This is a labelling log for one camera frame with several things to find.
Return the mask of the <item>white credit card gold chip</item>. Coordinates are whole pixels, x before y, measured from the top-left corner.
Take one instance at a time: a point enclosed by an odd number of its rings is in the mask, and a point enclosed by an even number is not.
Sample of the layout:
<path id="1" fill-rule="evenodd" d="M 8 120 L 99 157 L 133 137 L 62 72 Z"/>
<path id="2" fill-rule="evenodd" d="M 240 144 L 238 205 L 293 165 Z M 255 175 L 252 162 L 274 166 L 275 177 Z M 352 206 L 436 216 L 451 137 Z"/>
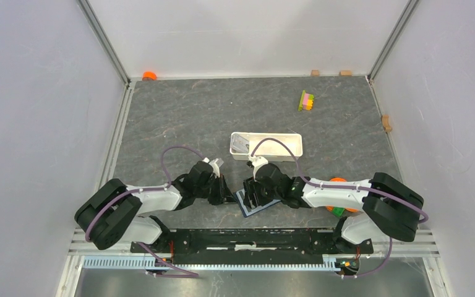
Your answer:
<path id="1" fill-rule="evenodd" d="M 236 153 L 249 153 L 249 141 L 241 135 L 233 134 L 231 136 L 230 146 Z"/>

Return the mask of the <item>blue card holder wallet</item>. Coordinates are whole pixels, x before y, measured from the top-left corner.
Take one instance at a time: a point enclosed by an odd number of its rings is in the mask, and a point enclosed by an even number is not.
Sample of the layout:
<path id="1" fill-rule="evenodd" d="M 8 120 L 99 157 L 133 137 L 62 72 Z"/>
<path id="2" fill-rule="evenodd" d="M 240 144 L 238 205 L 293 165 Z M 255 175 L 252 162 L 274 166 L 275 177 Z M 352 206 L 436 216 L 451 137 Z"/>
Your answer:
<path id="1" fill-rule="evenodd" d="M 260 205 L 260 206 L 247 206 L 245 204 L 245 199 L 246 199 L 246 192 L 244 189 L 240 189 L 234 193 L 234 198 L 236 203 L 238 204 L 243 216 L 245 218 L 250 217 L 258 212 L 261 212 L 271 206 L 274 206 L 275 204 L 278 204 L 281 202 L 281 200 L 272 200 L 271 202 L 266 203 L 265 205 Z"/>

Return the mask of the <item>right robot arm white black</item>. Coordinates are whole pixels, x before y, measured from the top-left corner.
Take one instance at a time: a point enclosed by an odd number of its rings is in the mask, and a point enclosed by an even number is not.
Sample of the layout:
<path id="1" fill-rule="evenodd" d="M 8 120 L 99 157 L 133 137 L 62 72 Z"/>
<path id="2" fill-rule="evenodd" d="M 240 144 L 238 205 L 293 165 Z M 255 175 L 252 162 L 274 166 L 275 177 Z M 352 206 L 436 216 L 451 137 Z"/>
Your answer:
<path id="1" fill-rule="evenodd" d="M 427 221 L 424 199 L 389 174 L 376 172 L 361 181 L 324 181 L 289 177 L 268 163 L 244 180 L 241 204 L 255 209 L 274 200 L 292 209 L 338 207 L 358 213 L 342 218 L 332 236 L 334 248 L 349 252 L 373 236 L 412 242 L 419 224 Z"/>

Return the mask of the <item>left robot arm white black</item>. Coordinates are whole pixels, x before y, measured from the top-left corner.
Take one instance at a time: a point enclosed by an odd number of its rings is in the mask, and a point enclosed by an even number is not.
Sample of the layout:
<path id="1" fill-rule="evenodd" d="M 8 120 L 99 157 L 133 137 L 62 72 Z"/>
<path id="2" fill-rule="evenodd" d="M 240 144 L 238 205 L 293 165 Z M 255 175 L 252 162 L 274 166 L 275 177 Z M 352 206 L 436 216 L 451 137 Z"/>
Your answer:
<path id="1" fill-rule="evenodd" d="M 76 211 L 74 220 L 85 241 L 99 250 L 119 241 L 141 241 L 162 252 L 169 246 L 169 234 L 152 212 L 182 210 L 197 199 L 215 206 L 235 201 L 219 162 L 198 161 L 190 172 L 162 186 L 137 187 L 110 179 Z"/>

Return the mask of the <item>white plastic tray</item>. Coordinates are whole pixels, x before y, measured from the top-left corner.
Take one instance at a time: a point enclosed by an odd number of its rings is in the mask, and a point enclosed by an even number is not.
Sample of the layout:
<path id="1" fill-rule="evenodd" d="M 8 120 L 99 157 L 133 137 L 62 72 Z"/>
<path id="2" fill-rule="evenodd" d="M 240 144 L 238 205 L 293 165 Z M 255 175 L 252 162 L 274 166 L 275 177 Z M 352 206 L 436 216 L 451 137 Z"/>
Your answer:
<path id="1" fill-rule="evenodd" d="M 238 161 L 248 161 L 248 156 L 256 148 L 261 140 L 266 138 L 277 139 L 282 142 L 287 148 L 290 149 L 292 154 L 299 158 L 302 156 L 303 147 L 302 147 L 302 136 L 300 134 L 284 134 L 284 133 L 259 133 L 259 132 L 232 132 L 233 134 L 238 134 L 243 136 L 249 141 L 250 149 L 249 153 L 236 153 L 230 146 L 229 152 L 235 160 Z M 282 162 L 282 161 L 294 161 L 289 152 L 278 142 L 268 140 L 262 143 L 259 148 L 255 151 L 254 156 L 265 157 L 268 161 L 271 162 Z"/>

